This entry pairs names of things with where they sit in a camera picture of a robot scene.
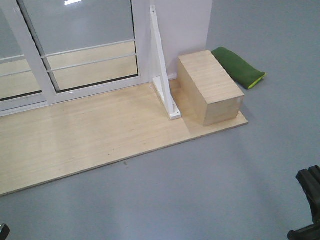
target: plywood box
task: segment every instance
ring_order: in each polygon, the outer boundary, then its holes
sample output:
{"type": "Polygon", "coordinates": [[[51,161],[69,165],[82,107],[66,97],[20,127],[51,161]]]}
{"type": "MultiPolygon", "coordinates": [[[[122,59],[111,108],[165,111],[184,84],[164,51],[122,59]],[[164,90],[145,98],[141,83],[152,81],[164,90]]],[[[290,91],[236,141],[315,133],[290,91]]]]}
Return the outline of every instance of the plywood box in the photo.
{"type": "Polygon", "coordinates": [[[210,51],[180,56],[178,81],[203,126],[238,115],[245,95],[210,51]]]}

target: folded green mat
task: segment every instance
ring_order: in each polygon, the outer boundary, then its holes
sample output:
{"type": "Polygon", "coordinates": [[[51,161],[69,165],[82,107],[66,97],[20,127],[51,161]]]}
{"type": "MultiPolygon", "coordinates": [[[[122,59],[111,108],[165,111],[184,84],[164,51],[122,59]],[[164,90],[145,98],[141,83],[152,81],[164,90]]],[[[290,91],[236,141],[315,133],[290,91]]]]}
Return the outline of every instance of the folded green mat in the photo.
{"type": "Polygon", "coordinates": [[[256,70],[237,54],[224,47],[218,47],[211,53],[230,77],[245,89],[252,89],[267,75],[265,72],[256,70]]]}

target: black object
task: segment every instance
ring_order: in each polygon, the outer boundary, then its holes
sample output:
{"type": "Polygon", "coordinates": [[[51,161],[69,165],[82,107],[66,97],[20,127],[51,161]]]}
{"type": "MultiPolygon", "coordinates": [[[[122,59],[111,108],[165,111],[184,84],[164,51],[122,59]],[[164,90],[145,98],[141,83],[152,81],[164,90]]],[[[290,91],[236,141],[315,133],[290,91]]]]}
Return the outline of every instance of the black object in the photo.
{"type": "Polygon", "coordinates": [[[315,165],[308,170],[298,172],[296,179],[300,183],[309,202],[313,225],[302,229],[291,230],[289,240],[320,240],[320,167],[315,165]]]}
{"type": "Polygon", "coordinates": [[[6,240],[8,235],[10,233],[10,228],[7,226],[7,224],[1,224],[0,225],[0,240],[6,240]]]}

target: white wall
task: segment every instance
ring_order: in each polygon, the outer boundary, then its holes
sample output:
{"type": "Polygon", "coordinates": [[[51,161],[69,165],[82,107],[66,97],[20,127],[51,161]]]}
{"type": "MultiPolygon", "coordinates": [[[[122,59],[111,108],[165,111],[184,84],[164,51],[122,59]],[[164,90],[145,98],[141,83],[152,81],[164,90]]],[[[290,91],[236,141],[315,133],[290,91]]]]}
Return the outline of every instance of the white wall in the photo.
{"type": "Polygon", "coordinates": [[[178,56],[206,49],[213,0],[155,0],[168,75],[178,56]]]}

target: plywood sheet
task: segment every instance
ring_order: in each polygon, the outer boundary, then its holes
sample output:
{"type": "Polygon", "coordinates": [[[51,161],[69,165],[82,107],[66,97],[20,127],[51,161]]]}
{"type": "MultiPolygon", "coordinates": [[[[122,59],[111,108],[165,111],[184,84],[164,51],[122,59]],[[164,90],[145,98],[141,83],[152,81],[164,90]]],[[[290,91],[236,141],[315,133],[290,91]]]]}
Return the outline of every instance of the plywood sheet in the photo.
{"type": "Polygon", "coordinates": [[[150,84],[0,118],[0,195],[247,124],[203,127],[176,81],[182,118],[169,120],[150,84]]]}

